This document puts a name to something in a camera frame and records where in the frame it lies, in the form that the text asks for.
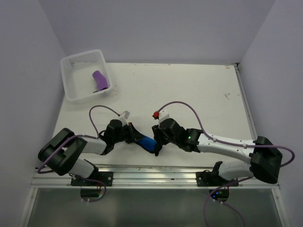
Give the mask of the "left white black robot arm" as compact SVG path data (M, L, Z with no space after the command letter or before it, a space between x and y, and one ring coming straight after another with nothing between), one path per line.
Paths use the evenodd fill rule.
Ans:
M76 135L70 129L64 128L39 151L38 159L42 164L37 172L55 172L59 176L75 175L85 184L95 185L98 181L98 169L93 163L80 159L80 155L91 153L105 156L120 142L137 144L148 152L153 152L154 149L154 140L140 133L131 122L127 123L122 119L111 120L106 129L96 137Z

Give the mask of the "blue towel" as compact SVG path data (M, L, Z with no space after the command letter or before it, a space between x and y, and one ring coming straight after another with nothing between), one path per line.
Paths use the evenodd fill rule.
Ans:
M149 137L144 137L143 139L137 141L136 144L147 152L154 154L156 157L159 155L161 150L161 145Z

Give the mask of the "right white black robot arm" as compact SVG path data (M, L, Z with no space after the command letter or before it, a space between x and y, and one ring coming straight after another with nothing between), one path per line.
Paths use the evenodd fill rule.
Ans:
M152 127L154 139L160 146L172 143L186 152L214 153L232 157L235 161L215 163L212 171L205 171L201 179L206 186L237 185L242 177L276 184L282 162L282 153L265 137L258 137L257 144L246 140L240 146L235 140L226 144L210 139L199 129L185 129L174 119L168 118Z

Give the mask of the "purple towel black trim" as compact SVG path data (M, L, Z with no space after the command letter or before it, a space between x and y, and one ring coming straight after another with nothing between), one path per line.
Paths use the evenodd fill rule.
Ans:
M93 72L92 77L96 83L96 92L109 88L109 84L107 82L106 77L99 70Z

